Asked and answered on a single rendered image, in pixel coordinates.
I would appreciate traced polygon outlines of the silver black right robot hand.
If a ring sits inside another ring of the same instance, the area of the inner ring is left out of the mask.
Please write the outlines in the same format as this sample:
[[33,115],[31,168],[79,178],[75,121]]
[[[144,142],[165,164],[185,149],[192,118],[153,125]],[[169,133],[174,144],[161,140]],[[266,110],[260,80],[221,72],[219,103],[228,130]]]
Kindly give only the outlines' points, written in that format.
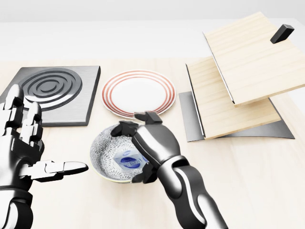
[[156,112],[135,113],[134,117],[144,121],[140,125],[132,121],[120,121],[111,131],[111,136],[128,136],[138,151],[148,160],[142,173],[136,175],[135,183],[152,183],[157,179],[157,170],[167,161],[184,160],[180,146],[173,133],[163,125]]

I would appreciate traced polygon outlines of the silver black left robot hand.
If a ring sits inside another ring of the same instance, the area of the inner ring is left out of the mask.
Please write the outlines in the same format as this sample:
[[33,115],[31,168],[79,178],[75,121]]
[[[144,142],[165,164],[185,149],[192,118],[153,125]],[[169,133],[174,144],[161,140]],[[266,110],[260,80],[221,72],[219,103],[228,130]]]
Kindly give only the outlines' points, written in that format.
[[0,190],[18,188],[28,191],[34,180],[50,182],[88,170],[83,162],[41,160],[41,107],[33,102],[23,119],[23,90],[14,84],[0,104]]

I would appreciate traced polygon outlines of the white blue cream cheese box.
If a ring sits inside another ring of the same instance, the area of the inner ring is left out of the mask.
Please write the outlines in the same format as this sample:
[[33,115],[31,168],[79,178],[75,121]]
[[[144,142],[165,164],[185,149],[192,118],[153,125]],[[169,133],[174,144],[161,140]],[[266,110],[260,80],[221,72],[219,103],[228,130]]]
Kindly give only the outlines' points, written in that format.
[[118,152],[113,159],[123,170],[141,169],[148,162],[136,148]]

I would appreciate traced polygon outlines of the blue patterned white bowl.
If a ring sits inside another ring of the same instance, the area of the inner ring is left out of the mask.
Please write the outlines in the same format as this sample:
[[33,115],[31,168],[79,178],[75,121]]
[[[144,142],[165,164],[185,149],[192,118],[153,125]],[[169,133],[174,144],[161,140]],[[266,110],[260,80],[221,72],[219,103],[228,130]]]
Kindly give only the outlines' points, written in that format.
[[114,124],[101,131],[90,148],[91,164],[103,178],[115,183],[142,183],[144,174],[141,169],[123,170],[113,159],[118,152],[136,148],[132,138],[111,136],[111,131],[118,126]]

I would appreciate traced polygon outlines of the grey metal base sheet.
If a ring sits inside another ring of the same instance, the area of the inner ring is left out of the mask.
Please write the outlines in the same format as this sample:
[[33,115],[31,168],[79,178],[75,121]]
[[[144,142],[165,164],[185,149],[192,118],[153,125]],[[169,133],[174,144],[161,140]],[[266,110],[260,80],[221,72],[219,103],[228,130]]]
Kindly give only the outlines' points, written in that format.
[[[192,92],[180,93],[179,98],[187,142],[204,140]],[[282,119],[277,122],[228,134],[225,137],[278,137],[294,139],[294,135]]]

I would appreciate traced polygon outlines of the white plate with red rings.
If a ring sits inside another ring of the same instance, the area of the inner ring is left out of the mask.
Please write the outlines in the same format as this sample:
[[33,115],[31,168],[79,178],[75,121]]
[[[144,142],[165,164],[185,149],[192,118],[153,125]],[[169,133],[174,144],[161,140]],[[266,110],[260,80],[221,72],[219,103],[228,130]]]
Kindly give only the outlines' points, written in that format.
[[175,102],[177,91],[170,79],[151,70],[128,70],[109,78],[101,101],[112,113],[133,118],[135,112],[164,113]]

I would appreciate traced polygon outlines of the small pale wooden board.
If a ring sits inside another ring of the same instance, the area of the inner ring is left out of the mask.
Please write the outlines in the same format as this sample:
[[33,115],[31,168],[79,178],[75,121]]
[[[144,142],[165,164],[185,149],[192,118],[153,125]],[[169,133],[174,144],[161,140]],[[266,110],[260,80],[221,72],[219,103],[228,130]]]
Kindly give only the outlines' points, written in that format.
[[212,57],[187,68],[206,139],[280,120],[269,99],[235,107]]

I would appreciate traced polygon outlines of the flat dark stove plate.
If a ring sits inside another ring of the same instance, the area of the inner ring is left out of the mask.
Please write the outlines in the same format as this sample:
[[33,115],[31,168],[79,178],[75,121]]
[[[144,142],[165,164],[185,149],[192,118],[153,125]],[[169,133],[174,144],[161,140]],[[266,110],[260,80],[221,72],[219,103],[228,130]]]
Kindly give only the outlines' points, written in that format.
[[0,83],[5,90],[0,93],[0,103],[8,90],[18,84],[24,92],[24,114],[33,102],[42,110],[42,126],[86,126],[91,110],[101,68],[99,66],[49,66],[21,67],[13,71],[10,83]]

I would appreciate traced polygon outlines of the large pale wooden board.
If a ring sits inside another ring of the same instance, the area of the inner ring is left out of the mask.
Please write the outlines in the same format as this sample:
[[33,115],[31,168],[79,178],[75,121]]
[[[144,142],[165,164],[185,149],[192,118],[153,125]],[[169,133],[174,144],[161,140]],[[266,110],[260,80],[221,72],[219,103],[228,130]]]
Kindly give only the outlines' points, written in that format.
[[261,12],[205,34],[236,107],[305,86],[305,54]]

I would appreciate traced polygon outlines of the small black block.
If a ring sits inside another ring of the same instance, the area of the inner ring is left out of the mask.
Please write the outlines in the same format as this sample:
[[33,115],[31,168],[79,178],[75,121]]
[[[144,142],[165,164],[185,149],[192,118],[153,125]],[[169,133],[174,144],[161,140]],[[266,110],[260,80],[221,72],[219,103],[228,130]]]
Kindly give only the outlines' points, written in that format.
[[290,34],[294,31],[294,27],[287,24],[282,24],[282,26],[277,30],[277,32],[273,35],[273,37],[270,39],[270,42],[272,44],[279,43],[281,41],[286,40]]

